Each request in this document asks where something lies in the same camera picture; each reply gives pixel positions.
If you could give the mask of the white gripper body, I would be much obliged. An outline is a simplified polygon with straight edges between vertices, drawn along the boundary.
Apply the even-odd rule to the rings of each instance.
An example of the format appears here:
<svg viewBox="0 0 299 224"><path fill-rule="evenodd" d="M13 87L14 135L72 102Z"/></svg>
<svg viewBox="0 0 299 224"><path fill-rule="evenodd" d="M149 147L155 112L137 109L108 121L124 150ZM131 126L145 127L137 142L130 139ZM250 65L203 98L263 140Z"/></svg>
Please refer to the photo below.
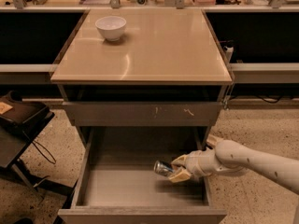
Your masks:
<svg viewBox="0 0 299 224"><path fill-rule="evenodd" d="M215 150L208 148L205 151L196 150L188 154L184 166L195 179L215 173L219 163L216 159Z"/></svg>

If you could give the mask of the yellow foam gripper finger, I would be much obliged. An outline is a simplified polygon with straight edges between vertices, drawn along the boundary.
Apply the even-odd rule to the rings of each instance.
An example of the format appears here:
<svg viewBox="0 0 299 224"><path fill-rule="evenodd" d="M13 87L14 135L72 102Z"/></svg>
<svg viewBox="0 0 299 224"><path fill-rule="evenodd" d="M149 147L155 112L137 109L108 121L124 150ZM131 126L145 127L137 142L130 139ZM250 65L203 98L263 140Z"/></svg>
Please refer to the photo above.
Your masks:
<svg viewBox="0 0 299 224"><path fill-rule="evenodd" d="M172 183L183 182L189 180L192 174L183 167L179 167L173 174L171 174L168 179Z"/></svg>
<svg viewBox="0 0 299 224"><path fill-rule="evenodd" d="M186 154L181 155L174 160L171 161L171 164L177 167L185 167L186 166L186 160L188 156Z"/></svg>

